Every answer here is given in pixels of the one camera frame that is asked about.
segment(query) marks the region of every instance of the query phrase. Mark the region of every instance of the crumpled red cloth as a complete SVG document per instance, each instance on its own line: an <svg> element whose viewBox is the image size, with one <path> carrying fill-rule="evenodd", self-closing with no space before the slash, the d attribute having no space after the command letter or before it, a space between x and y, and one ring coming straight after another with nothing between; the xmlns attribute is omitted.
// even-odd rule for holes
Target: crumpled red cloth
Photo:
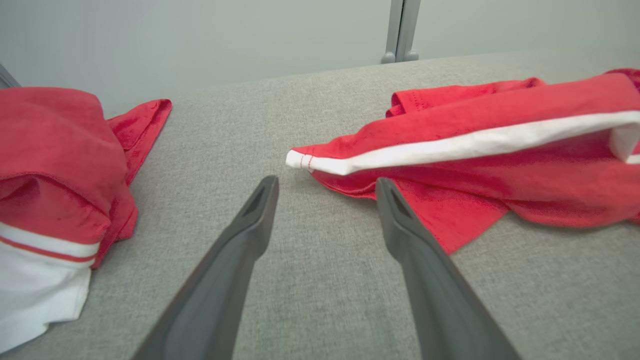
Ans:
<svg viewBox="0 0 640 360"><path fill-rule="evenodd" d="M509 210L548 225L640 224L640 70L396 92L385 119L287 165L350 197L389 177L448 254Z"/></svg>
<svg viewBox="0 0 640 360"><path fill-rule="evenodd" d="M171 108L155 100L105 120L86 92L0 90L0 241L97 268L132 235L129 185Z"/></svg>

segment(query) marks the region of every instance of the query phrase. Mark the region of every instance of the gray textured cloth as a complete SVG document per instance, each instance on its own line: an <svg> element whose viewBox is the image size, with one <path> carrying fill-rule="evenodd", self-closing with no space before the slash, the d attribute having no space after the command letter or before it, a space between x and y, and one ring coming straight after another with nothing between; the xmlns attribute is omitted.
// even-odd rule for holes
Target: gray textured cloth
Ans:
<svg viewBox="0 0 640 360"><path fill-rule="evenodd" d="M569 81L640 67L640 53L492 54L269 79L174 99L132 184L140 217L94 272L78 321L3 359L132 356L182 282L268 174L280 177L269 249L257 262L236 359L417 359L399 265L373 201L286 168L295 145L382 118L396 90L539 76ZM640 227L534 225L513 214L453 255L524 359L637 359Z"/></svg>

